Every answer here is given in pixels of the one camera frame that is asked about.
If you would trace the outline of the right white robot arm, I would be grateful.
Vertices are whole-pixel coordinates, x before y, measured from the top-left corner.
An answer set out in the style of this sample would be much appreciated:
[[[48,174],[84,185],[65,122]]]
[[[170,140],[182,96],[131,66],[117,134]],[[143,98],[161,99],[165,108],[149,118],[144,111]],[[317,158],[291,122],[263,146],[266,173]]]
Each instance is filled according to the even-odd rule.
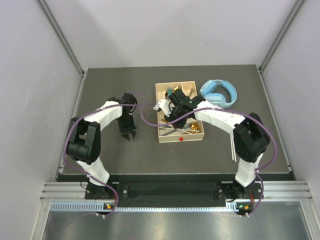
[[[239,158],[233,192],[239,198],[245,198],[251,193],[260,160],[271,140],[257,114],[244,116],[232,113],[201,96],[190,98],[180,88],[167,98],[160,99],[153,110],[163,112],[164,119],[174,129],[182,129],[187,119],[192,118],[228,133]]]

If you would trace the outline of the plain gold spoon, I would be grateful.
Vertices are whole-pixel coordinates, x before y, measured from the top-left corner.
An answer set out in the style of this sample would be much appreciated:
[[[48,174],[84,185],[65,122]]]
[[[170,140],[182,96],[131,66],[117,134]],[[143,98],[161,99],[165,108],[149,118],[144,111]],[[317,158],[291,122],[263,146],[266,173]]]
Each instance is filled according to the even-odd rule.
[[[193,133],[198,133],[201,131],[201,128],[197,122],[190,123],[189,127]]]

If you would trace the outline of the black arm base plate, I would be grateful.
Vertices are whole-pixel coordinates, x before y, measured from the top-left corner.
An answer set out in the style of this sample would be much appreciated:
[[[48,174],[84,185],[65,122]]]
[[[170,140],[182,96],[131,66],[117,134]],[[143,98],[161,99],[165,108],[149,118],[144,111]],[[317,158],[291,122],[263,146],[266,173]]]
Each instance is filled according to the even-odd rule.
[[[243,188],[235,182],[114,182],[110,186],[117,192],[120,201],[148,202],[177,199],[200,201],[252,201],[263,193],[256,182]]]

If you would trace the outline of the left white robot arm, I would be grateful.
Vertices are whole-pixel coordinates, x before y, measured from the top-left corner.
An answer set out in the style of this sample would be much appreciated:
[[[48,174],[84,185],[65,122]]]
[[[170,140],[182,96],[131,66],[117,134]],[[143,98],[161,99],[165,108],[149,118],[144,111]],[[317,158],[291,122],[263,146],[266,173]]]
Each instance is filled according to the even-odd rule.
[[[108,183],[110,174],[100,159],[101,131],[116,120],[121,136],[133,139],[137,130],[133,112],[137,105],[134,95],[126,92],[120,98],[109,98],[102,107],[83,118],[71,119],[65,151],[87,175],[88,199],[106,199],[114,191]]]

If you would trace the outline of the cream divided utensil box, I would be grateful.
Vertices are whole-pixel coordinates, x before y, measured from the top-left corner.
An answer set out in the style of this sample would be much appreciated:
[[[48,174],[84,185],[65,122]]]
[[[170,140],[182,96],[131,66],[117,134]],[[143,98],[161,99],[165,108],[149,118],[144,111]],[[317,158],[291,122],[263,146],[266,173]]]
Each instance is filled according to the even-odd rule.
[[[183,81],[183,82],[165,82],[155,84],[156,101],[165,98],[165,93],[171,93],[176,86],[180,86],[181,90],[186,96],[189,96],[190,90],[194,89],[194,93],[191,97],[197,96],[196,83],[194,81]],[[172,133],[167,136],[161,136],[161,134],[174,129],[172,125],[161,126],[157,128],[158,140],[160,143],[173,143],[173,142],[190,142],[190,141],[201,141],[204,138],[205,131],[204,125],[200,120],[188,118],[186,124],[182,129],[190,129],[190,123],[197,122],[200,127],[200,133],[196,134],[180,134],[179,132]]]

